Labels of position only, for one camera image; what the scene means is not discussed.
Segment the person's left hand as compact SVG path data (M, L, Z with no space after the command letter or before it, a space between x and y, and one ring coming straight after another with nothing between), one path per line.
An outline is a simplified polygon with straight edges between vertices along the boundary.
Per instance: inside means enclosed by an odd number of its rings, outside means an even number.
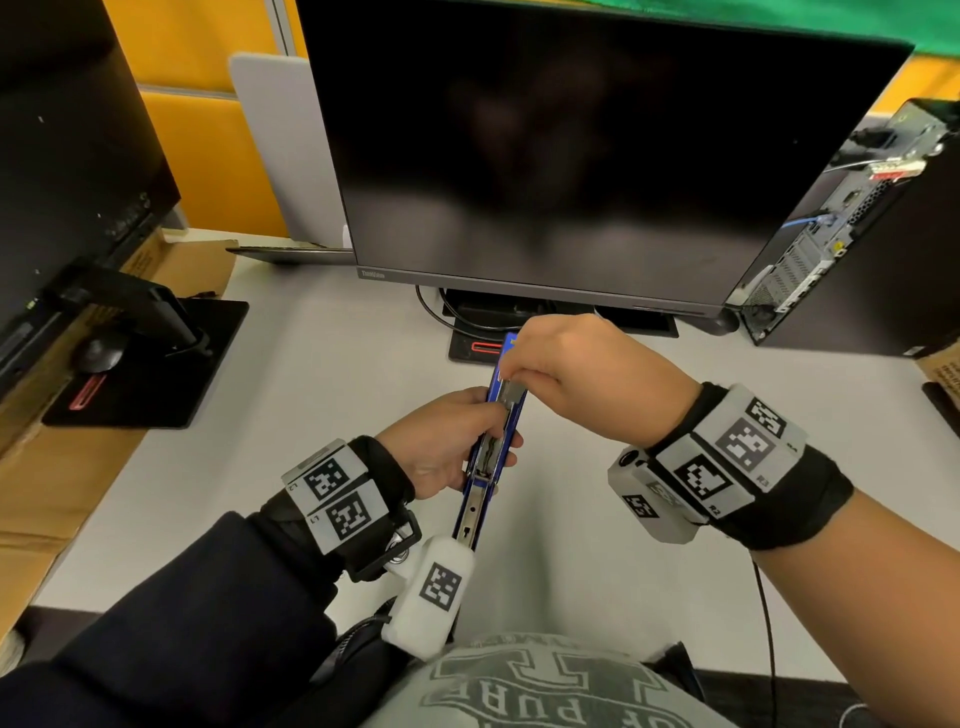
M464 464L484 434L502 435L501 415L434 415L431 403L389 425L375 436L402 469L414 488L414 497L428 500L443 490L462 490Z

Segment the person's right hand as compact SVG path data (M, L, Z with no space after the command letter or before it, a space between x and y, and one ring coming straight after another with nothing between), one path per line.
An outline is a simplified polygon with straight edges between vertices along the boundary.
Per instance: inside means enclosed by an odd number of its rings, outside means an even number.
M558 416L647 451L689 413L702 384L594 314L534 317L523 329L558 342L558 394L534 395Z

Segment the blue stapler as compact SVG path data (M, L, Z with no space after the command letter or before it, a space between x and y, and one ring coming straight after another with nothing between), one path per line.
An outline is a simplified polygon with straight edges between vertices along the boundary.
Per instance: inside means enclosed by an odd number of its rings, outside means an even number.
M475 552L479 534L498 480L505 467L507 455L516 435L527 390L519 383L502 377L500 361L487 389L486 401L496 403L506 411L502 436L484 434L471 450L466 464L462 489L462 505L457 517L454 540Z

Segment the person's left forearm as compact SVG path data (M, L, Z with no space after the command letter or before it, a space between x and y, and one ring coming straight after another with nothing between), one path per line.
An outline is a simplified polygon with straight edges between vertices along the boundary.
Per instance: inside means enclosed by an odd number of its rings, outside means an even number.
M0 728L266 725L333 648L343 568L261 513L227 513L54 657L0 678Z

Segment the black monitor stand base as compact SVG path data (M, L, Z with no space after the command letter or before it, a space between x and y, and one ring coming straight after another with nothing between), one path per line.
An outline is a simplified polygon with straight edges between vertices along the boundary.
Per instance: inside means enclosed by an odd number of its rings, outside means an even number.
M529 319L547 314L590 313L611 322L625 334L679 336L674 316L642 309L445 288L438 289L438 297L438 317L451 332L448 359L459 363L494 365L507 334L516 334Z

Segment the left wristband with marker tags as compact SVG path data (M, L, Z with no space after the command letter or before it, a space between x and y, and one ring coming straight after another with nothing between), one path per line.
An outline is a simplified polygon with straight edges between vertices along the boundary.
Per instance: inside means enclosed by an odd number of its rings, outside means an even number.
M350 580L372 581L423 538L408 505L415 490L371 437L336 439L281 477L319 552L342 560Z

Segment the wristband with marker tags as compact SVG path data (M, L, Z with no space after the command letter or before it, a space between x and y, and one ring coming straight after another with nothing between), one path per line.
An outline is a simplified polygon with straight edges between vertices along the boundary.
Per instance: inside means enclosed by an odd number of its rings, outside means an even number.
M659 483L750 552L810 541L855 494L802 428L741 384L702 383L645 453Z
M423 538L408 505L415 490L371 437L336 439L281 477L319 552L342 560L350 580L372 581Z

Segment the large black computer monitor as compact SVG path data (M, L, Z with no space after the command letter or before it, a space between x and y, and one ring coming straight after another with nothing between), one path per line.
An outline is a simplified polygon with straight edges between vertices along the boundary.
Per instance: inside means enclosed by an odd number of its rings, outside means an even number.
M715 318L907 42L295 0L361 280Z

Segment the right wristband with marker tags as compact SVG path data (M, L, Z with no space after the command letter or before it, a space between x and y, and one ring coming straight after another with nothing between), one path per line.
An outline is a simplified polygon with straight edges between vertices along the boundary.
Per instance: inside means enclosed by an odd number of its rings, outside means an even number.
M741 384L702 383L645 453L659 483L750 552L810 541L855 494L802 428Z

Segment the grey printed shirt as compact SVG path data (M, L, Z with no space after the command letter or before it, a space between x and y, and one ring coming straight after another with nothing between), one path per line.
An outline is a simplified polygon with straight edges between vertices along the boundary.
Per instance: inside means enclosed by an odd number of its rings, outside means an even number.
M632 656L505 633L410 669L360 728L738 728Z

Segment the yellow partition panel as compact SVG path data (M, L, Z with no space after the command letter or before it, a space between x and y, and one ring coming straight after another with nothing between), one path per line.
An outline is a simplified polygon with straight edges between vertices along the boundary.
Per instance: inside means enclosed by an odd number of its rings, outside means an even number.
M103 0L193 228L286 237L232 82L241 52L306 57L297 0Z

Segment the black computer mouse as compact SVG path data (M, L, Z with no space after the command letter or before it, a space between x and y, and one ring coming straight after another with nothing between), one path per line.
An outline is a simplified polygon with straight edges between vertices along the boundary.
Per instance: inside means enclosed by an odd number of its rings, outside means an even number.
M74 369L87 375L107 373L120 363L130 341L128 334L117 331L91 335L74 352Z

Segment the black desktop computer tower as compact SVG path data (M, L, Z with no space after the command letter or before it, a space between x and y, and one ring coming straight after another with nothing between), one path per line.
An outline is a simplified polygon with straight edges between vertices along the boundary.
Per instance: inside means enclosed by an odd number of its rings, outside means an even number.
M734 306L758 347L920 358L960 337L960 100L863 121Z

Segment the green board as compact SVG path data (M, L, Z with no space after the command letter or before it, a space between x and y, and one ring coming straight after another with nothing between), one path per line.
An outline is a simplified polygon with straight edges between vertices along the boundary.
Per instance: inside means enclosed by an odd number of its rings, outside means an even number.
M960 0L582 0L663 18L807 30L911 43L960 59Z

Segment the black monitor with dusty screen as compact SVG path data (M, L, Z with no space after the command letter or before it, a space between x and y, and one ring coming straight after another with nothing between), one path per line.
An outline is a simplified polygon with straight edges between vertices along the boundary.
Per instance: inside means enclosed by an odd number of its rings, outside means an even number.
M0 0L0 402L180 200L104 0Z

